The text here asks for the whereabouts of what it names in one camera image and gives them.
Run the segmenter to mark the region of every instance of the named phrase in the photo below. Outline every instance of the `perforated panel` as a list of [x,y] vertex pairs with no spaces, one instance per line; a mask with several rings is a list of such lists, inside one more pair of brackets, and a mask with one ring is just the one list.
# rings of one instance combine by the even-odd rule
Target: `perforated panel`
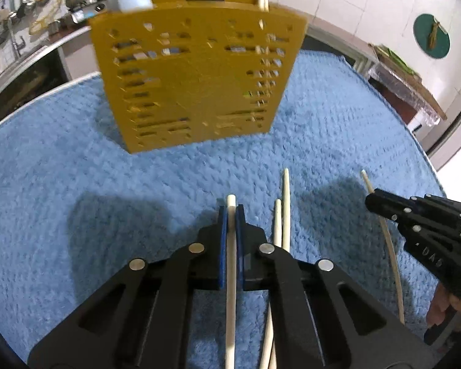
[[114,117],[132,153],[269,131],[306,19],[250,4],[161,4],[93,18]]

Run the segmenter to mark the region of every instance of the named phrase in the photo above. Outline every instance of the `blue textured cloth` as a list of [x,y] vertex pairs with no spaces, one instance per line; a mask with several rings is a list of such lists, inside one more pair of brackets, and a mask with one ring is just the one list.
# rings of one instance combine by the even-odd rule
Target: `blue textured cloth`
[[[343,59],[301,52],[268,134],[128,154],[99,77],[44,97],[0,126],[0,331],[23,359],[131,258],[167,258],[237,195],[271,236],[290,168],[294,257],[328,257],[388,309],[396,292],[384,238],[364,207],[375,186],[442,191],[400,118]],[[407,325],[417,334],[436,281],[402,251]],[[222,367],[225,295],[199,292],[188,359]],[[236,367],[255,368],[266,294],[240,294]]]

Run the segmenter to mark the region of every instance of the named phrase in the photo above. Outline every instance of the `metal rivet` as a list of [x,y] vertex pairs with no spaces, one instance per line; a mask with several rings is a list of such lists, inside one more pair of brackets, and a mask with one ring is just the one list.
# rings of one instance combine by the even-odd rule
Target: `metal rivet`
[[145,268],[145,261],[143,259],[135,258],[130,261],[130,269],[132,271],[139,271],[143,268]]
[[205,246],[202,243],[193,243],[190,244],[188,250],[190,250],[190,252],[192,252],[193,254],[200,254],[205,250]]
[[329,259],[322,259],[317,263],[317,266],[325,272],[329,272],[332,270],[335,266],[333,265],[333,262],[331,262]]
[[273,251],[275,251],[275,246],[270,243],[263,243],[259,246],[259,251],[261,251],[263,254],[271,254]]

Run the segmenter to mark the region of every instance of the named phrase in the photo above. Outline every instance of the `human hand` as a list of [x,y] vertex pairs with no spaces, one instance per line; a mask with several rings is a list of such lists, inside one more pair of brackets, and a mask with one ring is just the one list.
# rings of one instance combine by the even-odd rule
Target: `human hand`
[[445,311],[452,305],[461,313],[461,300],[450,294],[442,284],[438,284],[427,312],[427,326],[440,325],[445,319]]

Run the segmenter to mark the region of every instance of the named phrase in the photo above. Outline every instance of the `yellow utensil holder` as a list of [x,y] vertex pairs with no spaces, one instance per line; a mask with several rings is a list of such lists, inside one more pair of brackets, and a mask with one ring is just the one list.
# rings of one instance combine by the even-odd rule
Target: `yellow utensil holder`
[[306,18],[236,2],[164,2],[90,21],[104,89],[131,153],[268,132]]

